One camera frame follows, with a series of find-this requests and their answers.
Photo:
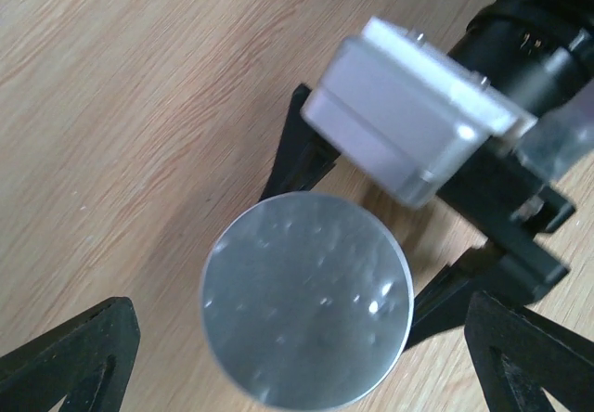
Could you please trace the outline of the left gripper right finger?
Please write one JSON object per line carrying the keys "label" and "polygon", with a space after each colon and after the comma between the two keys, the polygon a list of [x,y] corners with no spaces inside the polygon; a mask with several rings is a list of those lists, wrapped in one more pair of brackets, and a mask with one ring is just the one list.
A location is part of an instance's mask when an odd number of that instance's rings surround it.
{"label": "left gripper right finger", "polygon": [[472,295],[466,342],[491,411],[593,409],[593,342],[484,292]]}

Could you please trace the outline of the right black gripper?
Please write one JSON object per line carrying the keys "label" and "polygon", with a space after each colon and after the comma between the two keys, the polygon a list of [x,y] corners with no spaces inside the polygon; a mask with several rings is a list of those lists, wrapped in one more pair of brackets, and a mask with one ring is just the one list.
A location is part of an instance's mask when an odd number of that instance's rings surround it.
{"label": "right black gripper", "polygon": [[569,272],[536,236],[555,232],[575,206],[510,154],[480,148],[437,195],[486,242],[447,264],[415,297],[406,351],[463,326],[477,290],[527,305],[542,300]]}

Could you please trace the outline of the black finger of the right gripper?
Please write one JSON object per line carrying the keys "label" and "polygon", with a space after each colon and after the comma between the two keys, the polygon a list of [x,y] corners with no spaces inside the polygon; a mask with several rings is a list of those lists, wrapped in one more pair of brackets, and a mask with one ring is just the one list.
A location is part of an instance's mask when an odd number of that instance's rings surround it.
{"label": "black finger of the right gripper", "polygon": [[301,109],[311,89],[299,84],[292,92],[273,167],[261,199],[311,190],[335,166],[339,151],[303,119]]}

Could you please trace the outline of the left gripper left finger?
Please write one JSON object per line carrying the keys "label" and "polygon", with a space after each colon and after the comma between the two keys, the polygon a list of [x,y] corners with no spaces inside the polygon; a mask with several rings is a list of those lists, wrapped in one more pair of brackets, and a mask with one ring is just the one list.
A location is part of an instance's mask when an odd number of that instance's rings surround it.
{"label": "left gripper left finger", "polygon": [[132,301],[108,298],[1,357],[1,409],[118,411],[139,343]]}

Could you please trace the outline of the round metal lid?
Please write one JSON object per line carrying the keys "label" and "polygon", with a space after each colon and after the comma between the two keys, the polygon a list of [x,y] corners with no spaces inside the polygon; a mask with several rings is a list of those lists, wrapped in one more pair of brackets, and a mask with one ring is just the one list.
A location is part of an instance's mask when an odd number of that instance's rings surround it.
{"label": "round metal lid", "polygon": [[297,191],[262,200],[213,245],[202,327],[223,372],[263,405],[348,406],[404,351],[414,292],[393,233],[358,204]]}

